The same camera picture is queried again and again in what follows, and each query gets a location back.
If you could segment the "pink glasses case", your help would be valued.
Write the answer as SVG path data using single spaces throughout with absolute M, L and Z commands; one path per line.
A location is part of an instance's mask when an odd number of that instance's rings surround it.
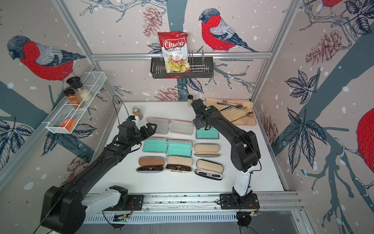
M 156 133 L 164 135 L 169 133 L 170 122 L 168 119 L 147 117 L 147 122 L 157 125 Z
M 170 132 L 174 134 L 192 135 L 194 131 L 194 124 L 188 121 L 170 121 Z

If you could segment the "grey teal glasses case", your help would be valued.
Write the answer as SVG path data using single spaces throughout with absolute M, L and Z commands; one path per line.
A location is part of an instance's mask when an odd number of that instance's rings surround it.
M 219 131 L 215 128 L 210 128 L 208 130 L 201 128 L 196 131 L 196 138 L 197 139 L 219 139 Z

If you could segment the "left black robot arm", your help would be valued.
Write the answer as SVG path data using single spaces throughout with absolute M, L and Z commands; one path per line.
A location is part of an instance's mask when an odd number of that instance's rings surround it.
M 60 234 L 74 234 L 88 217 L 89 207 L 83 201 L 91 188 L 119 164 L 132 147 L 154 135 L 156 124 L 138 128 L 133 121 L 119 125 L 119 134 L 86 169 L 60 187 L 52 186 L 43 198 L 40 225 Z

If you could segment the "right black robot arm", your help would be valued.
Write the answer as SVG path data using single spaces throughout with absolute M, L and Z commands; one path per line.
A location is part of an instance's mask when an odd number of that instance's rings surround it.
M 233 202 L 236 206 L 243 205 L 251 198 L 251 175 L 262 170 L 256 134 L 235 126 L 216 107 L 205 106 L 201 99 L 194 100 L 191 106 L 195 112 L 193 123 L 197 130 L 214 128 L 230 143 L 230 159 L 237 169 L 232 192 Z

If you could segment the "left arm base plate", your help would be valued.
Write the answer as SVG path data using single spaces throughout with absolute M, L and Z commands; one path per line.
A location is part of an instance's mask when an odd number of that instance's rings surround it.
M 117 205 L 109 207 L 105 211 L 141 211 L 144 197 L 144 195 L 128 195 L 127 201 L 121 198 Z

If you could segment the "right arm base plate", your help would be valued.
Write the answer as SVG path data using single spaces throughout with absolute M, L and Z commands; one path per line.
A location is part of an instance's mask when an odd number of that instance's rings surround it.
M 220 194 L 217 203 L 222 210 L 260 209 L 258 196 L 254 193 L 247 194 L 244 197 L 239 197 L 237 194 Z

